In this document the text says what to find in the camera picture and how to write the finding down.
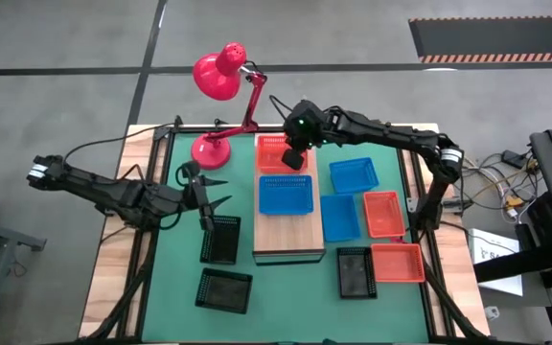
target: concrete floor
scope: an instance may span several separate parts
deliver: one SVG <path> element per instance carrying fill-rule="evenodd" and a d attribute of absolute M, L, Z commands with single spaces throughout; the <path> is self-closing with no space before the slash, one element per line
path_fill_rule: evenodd
<path fill-rule="evenodd" d="M 157 0 L 0 0 L 0 68 L 140 66 L 156 6 Z M 191 65 L 229 40 L 244 43 L 260 64 L 416 63 L 408 18 L 549 14 L 552 0 L 172 0 L 152 65 Z M 0 224 L 48 238 L 44 252 L 17 254 L 29 273 L 10 278 L 0 298 L 0 344 L 78 333 L 104 219 L 76 197 L 30 189 L 25 175 L 36 154 L 121 135 L 137 80 L 0 77 Z M 138 123 L 171 122 L 176 114 L 188 124 L 215 117 L 235 123 L 249 93 L 245 85 L 235 100 L 219 103 L 201 95 L 190 76 L 150 76 Z M 307 97 L 394 123 L 435 122 L 479 158 L 524 151 L 531 132 L 552 127 L 552 69 L 281 73 L 269 76 L 268 93 L 291 105 Z M 266 97 L 256 116 L 260 123 L 280 120 Z M 96 146 L 70 161 L 112 175 L 120 149 Z M 478 208 L 465 222 L 510 230 L 498 214 Z M 552 337 L 542 303 L 523 310 L 513 298 L 483 297 L 507 308 L 500 326 L 492 324 L 500 339 Z"/>

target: black basket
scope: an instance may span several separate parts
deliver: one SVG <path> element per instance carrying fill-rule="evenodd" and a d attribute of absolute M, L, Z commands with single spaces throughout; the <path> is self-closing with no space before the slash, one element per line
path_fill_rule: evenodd
<path fill-rule="evenodd" d="M 240 217 L 214 216 L 215 230 L 204 231 L 199 260 L 205 264 L 235 264 L 241 222 Z"/>
<path fill-rule="evenodd" d="M 204 268 L 197 289 L 198 307 L 245 314 L 253 276 Z"/>
<path fill-rule="evenodd" d="M 368 247 L 337 248 L 340 298 L 377 298 L 372 250 Z"/>

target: red desk lamp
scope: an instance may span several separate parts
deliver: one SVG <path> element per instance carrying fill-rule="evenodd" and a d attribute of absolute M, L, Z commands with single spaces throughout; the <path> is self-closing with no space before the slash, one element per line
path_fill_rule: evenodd
<path fill-rule="evenodd" d="M 237 42 L 227 43 L 220 53 L 211 53 L 202 57 L 193 67 L 193 78 L 206 96 L 218 101 L 228 101 L 240 90 L 241 72 L 246 80 L 253 84 L 253 92 L 241 125 L 220 132 L 211 132 L 195 139 L 191 146 L 191 156 L 202 169 L 213 170 L 225 165 L 231 156 L 228 137 L 257 130 L 253 121 L 255 106 L 267 77 L 259 71 L 244 67 L 246 50 Z"/>

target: plastic basket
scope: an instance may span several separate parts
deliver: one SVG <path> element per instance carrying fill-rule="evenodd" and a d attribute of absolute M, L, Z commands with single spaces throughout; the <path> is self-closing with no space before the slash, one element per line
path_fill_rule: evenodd
<path fill-rule="evenodd" d="M 371 238 L 398 237 L 405 233 L 396 192 L 366 192 L 363 194 L 363 208 Z"/>
<path fill-rule="evenodd" d="M 260 135 L 257 141 L 257 168 L 262 173 L 301 173 L 306 170 L 308 159 L 302 153 L 302 169 L 296 171 L 283 163 L 283 154 L 290 146 L 285 142 L 285 135 Z"/>
<path fill-rule="evenodd" d="M 333 188 L 337 193 L 369 191 L 379 185 L 370 158 L 358 158 L 330 163 Z"/>
<path fill-rule="evenodd" d="M 213 216 L 214 231 L 204 231 L 199 260 L 206 264 L 233 265 L 238 256 L 240 217 Z"/>
<path fill-rule="evenodd" d="M 219 311 L 246 313 L 253 276 L 204 268 L 195 305 Z"/>
<path fill-rule="evenodd" d="M 372 262 L 377 282 L 422 283 L 426 280 L 421 246 L 416 243 L 372 244 Z"/>
<path fill-rule="evenodd" d="M 377 298 L 370 248 L 337 248 L 337 272 L 341 298 Z"/>
<path fill-rule="evenodd" d="M 299 216 L 312 212 L 312 178 L 308 175 L 259 177 L 259 212 Z"/>
<path fill-rule="evenodd" d="M 326 242 L 348 241 L 361 237 L 355 198 L 352 195 L 321 196 L 321 217 Z"/>

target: blue plastic basket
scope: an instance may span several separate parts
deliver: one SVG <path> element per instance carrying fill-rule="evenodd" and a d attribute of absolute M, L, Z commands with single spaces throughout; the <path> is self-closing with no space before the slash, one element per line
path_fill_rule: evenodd
<path fill-rule="evenodd" d="M 365 192 L 379 185 L 374 164 L 368 157 L 330 163 L 330 173 L 337 193 Z"/>
<path fill-rule="evenodd" d="M 361 237 L 353 195 L 321 196 L 321 217 L 326 242 L 348 241 Z"/>
<path fill-rule="evenodd" d="M 271 175 L 259 178 L 259 212 L 299 216 L 312 212 L 312 178 L 308 175 Z"/>

